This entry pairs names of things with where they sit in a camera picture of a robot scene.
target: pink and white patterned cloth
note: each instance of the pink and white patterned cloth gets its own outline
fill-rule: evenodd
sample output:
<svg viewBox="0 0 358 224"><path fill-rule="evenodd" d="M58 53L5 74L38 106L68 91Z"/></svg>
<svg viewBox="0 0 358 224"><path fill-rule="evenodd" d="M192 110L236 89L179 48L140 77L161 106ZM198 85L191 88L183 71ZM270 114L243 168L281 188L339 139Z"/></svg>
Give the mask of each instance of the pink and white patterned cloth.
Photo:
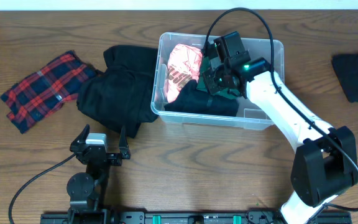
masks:
<svg viewBox="0 0 358 224"><path fill-rule="evenodd" d="M169 103L176 100L180 90L192 79L198 81L203 58L201 50L184 44L178 44L172 50L168 60Z"/></svg>

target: white backdrop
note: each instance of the white backdrop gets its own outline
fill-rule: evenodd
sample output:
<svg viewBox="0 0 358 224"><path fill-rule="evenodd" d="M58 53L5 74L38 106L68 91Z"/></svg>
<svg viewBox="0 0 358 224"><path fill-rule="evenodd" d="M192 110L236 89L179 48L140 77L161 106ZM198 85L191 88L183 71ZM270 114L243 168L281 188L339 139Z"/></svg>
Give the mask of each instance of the white backdrop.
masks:
<svg viewBox="0 0 358 224"><path fill-rule="evenodd" d="M0 10L358 9L358 0L0 0Z"/></svg>

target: wooden table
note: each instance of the wooden table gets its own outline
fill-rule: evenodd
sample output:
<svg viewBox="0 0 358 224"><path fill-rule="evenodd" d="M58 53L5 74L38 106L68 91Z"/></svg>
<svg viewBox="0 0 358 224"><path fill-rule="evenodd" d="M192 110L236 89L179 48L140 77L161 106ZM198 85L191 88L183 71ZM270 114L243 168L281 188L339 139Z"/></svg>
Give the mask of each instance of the wooden table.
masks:
<svg viewBox="0 0 358 224"><path fill-rule="evenodd" d="M0 95L66 50L100 70L103 51L117 44L158 46L164 32L205 34L218 11L0 12ZM331 66L331 56L358 52L358 11L260 11L275 39L285 46L285 81L312 111L356 135L358 103L349 103ZM235 12L213 30L238 30L243 37L267 38L253 16ZM118 134L81 114L75 102L20 134L0 100L0 223L8 223L12 196L27 180L70 155L68 147L85 124ZM294 153L283 134L264 131L165 124L142 124L129 139L132 159L112 170L107 203L153 210L247 210L279 208L292 193ZM38 223L46 211L65 211L68 179L85 166L72 159L28 186L13 209L16 223ZM358 206L358 185L335 203ZM358 213L352 214L358 223Z"/></svg>

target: plaid cloth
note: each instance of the plaid cloth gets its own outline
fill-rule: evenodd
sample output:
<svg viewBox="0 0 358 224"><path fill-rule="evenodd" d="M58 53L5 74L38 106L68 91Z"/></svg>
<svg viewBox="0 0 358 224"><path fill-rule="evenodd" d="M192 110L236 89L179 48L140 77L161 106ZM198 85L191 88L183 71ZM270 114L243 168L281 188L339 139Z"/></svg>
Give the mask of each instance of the plaid cloth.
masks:
<svg viewBox="0 0 358 224"><path fill-rule="evenodd" d="M94 76L91 67L68 51L1 95L11 109L6 116L23 134L64 102L75 100L81 84Z"/></svg>

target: folded clothing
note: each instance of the folded clothing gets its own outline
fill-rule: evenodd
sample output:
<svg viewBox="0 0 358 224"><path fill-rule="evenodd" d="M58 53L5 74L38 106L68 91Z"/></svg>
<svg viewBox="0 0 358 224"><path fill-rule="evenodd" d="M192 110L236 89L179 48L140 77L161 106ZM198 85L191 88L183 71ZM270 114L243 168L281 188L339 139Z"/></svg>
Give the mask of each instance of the folded clothing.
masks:
<svg viewBox="0 0 358 224"><path fill-rule="evenodd" d="M197 81L190 80L180 91L178 98L164 106L166 111L198 113L221 116L236 116L239 109L237 100L199 91Z"/></svg>
<svg viewBox="0 0 358 224"><path fill-rule="evenodd" d="M81 84L95 75L74 51L68 51L1 95L11 109L7 117L23 134L64 102L75 100Z"/></svg>
<svg viewBox="0 0 358 224"><path fill-rule="evenodd" d="M333 67L349 102L358 102L358 54L333 56Z"/></svg>
<svg viewBox="0 0 358 224"><path fill-rule="evenodd" d="M167 65L169 103L175 101L186 83L192 79L198 81L202 58L201 50L196 47L178 44L172 50Z"/></svg>
<svg viewBox="0 0 358 224"><path fill-rule="evenodd" d="M118 45L103 55L108 68L104 75L84 83L77 107L117 133L125 126L127 135L134 138L141 123L157 119L150 107L157 49Z"/></svg>

